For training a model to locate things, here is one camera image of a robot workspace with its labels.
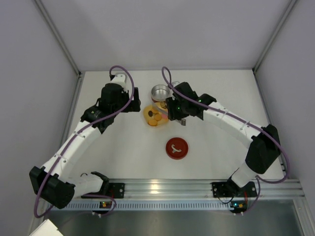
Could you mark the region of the yellow lunch box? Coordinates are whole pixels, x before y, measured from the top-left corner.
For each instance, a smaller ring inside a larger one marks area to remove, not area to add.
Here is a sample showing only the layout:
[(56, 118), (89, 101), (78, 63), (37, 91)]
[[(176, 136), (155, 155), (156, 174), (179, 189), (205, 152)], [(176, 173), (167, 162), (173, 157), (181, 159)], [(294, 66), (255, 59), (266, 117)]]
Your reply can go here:
[[(168, 109), (165, 106), (163, 106), (162, 103), (160, 103), (160, 102), (156, 102), (156, 103), (161, 109), (168, 112)], [(152, 104), (148, 105), (144, 108), (143, 116), (144, 116), (146, 123), (151, 127), (158, 127), (161, 125), (165, 125), (169, 122), (168, 116), (166, 116), (162, 113), (159, 113), (157, 110), (155, 110), (152, 107)]]

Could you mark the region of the red round lid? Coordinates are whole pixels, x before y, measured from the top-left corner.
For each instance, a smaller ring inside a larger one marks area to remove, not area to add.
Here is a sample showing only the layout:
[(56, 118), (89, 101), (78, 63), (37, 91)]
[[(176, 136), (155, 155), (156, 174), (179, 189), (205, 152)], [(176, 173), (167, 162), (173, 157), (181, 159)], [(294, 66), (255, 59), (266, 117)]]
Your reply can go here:
[(167, 141), (165, 151), (171, 159), (181, 160), (188, 154), (189, 146), (184, 139), (174, 137)]

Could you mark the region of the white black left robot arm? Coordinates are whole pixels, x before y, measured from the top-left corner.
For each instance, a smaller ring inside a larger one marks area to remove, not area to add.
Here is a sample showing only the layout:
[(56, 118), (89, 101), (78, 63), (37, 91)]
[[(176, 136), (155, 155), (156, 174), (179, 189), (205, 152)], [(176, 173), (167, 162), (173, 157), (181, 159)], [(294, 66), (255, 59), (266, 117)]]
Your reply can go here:
[(119, 113), (139, 112), (138, 88), (131, 83), (126, 89), (129, 72), (110, 75), (110, 82), (101, 90), (101, 97), (85, 110), (75, 130), (61, 148), (42, 167), (33, 167), (29, 173), (37, 199), (44, 199), (52, 206), (65, 208), (72, 199), (103, 198), (111, 196), (109, 178), (91, 172), (77, 179), (70, 174), (88, 147), (114, 122)]

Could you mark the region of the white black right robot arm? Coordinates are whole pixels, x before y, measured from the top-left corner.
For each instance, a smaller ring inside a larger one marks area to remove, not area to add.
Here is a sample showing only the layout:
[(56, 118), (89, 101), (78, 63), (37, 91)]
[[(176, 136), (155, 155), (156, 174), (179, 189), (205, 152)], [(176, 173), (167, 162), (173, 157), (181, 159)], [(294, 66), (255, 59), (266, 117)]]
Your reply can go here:
[(280, 156), (280, 140), (276, 127), (258, 127), (240, 119), (204, 93), (198, 96), (189, 83), (174, 85), (173, 95), (166, 99), (169, 120), (181, 120), (188, 116), (207, 121), (241, 142), (248, 150), (243, 164), (226, 182), (227, 191), (234, 196), (257, 175), (264, 174)]

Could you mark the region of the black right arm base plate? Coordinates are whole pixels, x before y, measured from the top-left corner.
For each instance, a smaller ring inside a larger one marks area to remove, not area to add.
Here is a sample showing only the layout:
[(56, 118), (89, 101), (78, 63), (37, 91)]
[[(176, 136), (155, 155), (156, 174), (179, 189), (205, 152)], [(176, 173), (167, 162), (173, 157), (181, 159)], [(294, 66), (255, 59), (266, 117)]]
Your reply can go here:
[(212, 192), (214, 198), (232, 198), (232, 197), (247, 197), (252, 198), (257, 196), (257, 190), (253, 181), (248, 182), (244, 187), (239, 187), (231, 181), (212, 182)]

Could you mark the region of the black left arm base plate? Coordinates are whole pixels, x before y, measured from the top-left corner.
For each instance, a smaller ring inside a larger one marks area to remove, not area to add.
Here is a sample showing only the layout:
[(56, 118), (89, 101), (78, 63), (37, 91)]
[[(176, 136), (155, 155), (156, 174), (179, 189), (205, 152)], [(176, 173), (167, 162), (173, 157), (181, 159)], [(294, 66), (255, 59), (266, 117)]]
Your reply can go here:
[(125, 194), (125, 183), (108, 183), (107, 187), (102, 187), (100, 191), (88, 193), (81, 196), (82, 199), (96, 199), (97, 195), (108, 196), (114, 199), (123, 199)]

